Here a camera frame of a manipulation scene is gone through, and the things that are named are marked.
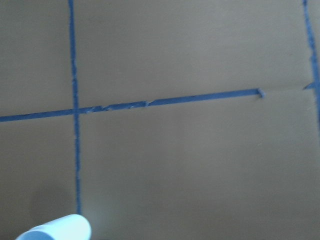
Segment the blue cup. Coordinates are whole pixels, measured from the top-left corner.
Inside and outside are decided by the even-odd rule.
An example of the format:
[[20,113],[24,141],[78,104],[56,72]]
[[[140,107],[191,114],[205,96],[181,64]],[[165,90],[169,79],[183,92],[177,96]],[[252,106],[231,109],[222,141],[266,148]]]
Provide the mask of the blue cup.
[[16,240],[90,240],[92,229],[82,215],[70,214],[35,226]]

